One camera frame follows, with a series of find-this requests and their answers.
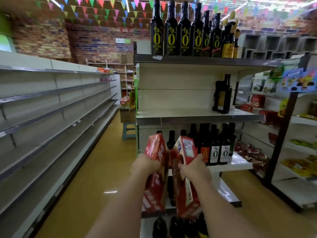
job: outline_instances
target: hand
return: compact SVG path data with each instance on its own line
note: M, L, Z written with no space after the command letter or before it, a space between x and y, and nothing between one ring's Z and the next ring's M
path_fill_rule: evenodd
M211 174L203 162L202 154L197 155L190 164L179 164L178 167L183 176L187 177L194 185L201 181L211 182Z
M138 158L133 162L130 171L132 174L140 173L148 177L158 171L160 167L161 163L158 160L151 160L147 155L139 154Z

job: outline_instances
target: bottle label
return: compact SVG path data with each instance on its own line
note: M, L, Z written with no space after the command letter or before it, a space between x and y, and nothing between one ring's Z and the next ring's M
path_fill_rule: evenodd
M182 39L181 39L181 47L182 47L182 53L189 55L189 28L183 27L182 29Z
M203 161L208 164L210 147L201 147L200 153L203 155Z
M210 153L210 163L217 163L219 156L219 146L212 146L211 153Z
M223 49L222 49L222 56L221 57L232 58L232 56L233 56L233 48L234 48L234 44L233 43L224 44Z
M220 57L221 46L220 46L220 36L214 35L213 38L213 47L212 47L212 56Z
M239 51L238 47L233 48L233 55L232 55L233 58L238 58L238 51Z
M220 162L228 162L230 145L221 146Z
M203 48L202 48L202 56L209 56L209 50L210 50L210 46L209 46L209 42L210 42L210 33L204 33L203 36Z
M196 29L194 33L194 55L200 54L203 44L203 30Z
M226 92L225 91L220 91L219 92L219 100L218 100L218 109L223 110L224 109L224 100L226 97Z
M232 156L233 156L233 151L234 151L234 149L235 149L235 145L236 145L236 139L230 140L229 157L232 157Z
M200 232L198 232L198 237L199 238L209 238L209 236L206 236L206 235L204 235L204 234L202 234Z
M153 24L152 26L152 48L153 48L153 55L163 55L163 27L158 27L157 25Z
M176 27L168 25L166 33L167 43L166 43L166 54L176 55Z

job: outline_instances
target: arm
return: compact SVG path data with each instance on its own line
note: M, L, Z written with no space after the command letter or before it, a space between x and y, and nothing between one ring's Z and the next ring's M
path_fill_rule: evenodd
M132 164L128 181L101 212L86 238L139 238L146 179L159 167L159 161L150 160L144 154L139 155Z
M198 155L189 165L180 164L179 168L196 189L210 237L263 237L212 186L211 174L202 155Z

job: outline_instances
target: blue stool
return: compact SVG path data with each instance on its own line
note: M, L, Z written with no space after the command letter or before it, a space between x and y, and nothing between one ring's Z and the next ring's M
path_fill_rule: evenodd
M127 128L128 125L134 125L134 128ZM126 141L127 138L135 138L135 133L130 135L126 133L129 130L135 131L135 123L123 123L123 133L122 133L123 141Z

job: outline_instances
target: yellow floor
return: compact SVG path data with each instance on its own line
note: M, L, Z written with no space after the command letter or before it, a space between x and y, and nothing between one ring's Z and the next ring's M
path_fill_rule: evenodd
M115 196L104 192L123 184L135 154L135 140L122 141L117 113L36 238L84 237L101 208ZM249 171L224 172L222 178L242 200L241 213L267 237L312 238L317 234L317 211L294 212Z

